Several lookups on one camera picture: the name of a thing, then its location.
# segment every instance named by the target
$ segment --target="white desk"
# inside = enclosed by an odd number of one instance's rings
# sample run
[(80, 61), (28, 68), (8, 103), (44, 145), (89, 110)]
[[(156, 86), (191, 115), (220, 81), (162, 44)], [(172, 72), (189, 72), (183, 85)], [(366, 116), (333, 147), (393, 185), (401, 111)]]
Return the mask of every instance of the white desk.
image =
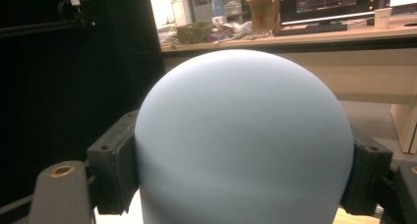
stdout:
[(417, 15), (395, 16), (387, 29), (359, 24), (348, 31), (163, 47), (167, 70), (196, 55), (250, 48), (287, 58), (320, 78), (340, 100), (392, 104), (403, 152), (416, 153)]

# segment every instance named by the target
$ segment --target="paper cup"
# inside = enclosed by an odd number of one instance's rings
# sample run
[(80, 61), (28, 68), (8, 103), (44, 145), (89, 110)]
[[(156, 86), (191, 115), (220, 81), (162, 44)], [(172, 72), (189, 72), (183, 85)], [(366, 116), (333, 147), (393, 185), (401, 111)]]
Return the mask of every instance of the paper cup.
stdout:
[(388, 20), (392, 8), (384, 8), (375, 10), (375, 28), (384, 29), (388, 26)]

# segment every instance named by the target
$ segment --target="gray plastic part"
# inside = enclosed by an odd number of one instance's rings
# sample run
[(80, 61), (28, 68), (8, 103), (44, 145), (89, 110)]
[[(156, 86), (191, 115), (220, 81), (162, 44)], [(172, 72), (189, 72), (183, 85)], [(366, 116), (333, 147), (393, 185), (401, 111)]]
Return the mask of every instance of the gray plastic part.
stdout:
[(86, 177), (81, 161), (62, 162), (43, 170), (37, 177), (29, 224), (95, 223)]

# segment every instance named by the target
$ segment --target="floor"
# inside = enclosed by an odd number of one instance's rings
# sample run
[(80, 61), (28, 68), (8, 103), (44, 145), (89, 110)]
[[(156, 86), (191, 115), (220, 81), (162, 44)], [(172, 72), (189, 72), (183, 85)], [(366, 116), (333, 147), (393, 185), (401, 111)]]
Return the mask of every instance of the floor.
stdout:
[(390, 104), (341, 101), (350, 124), (393, 152), (393, 160), (417, 162), (416, 154), (401, 152)]
[[(359, 103), (341, 101), (350, 124), (363, 133), (374, 138), (393, 152), (394, 160), (410, 160), (417, 162), (417, 155), (401, 152), (398, 137), (389, 112), (389, 104)], [(143, 223), (140, 195), (137, 193), (132, 201), (129, 214), (122, 216), (96, 215), (97, 223)], [(333, 224), (347, 223), (379, 223), (378, 219), (363, 216), (347, 215), (344, 210), (338, 210)]]

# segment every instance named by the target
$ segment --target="dome-shaped object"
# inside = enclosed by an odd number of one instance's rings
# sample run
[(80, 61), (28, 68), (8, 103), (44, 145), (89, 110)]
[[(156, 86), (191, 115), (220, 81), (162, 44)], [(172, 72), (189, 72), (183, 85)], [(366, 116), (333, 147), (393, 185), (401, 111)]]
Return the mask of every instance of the dome-shaped object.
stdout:
[(135, 136), (145, 224), (331, 223), (353, 159), (331, 91), (299, 65), (250, 50), (169, 72)]

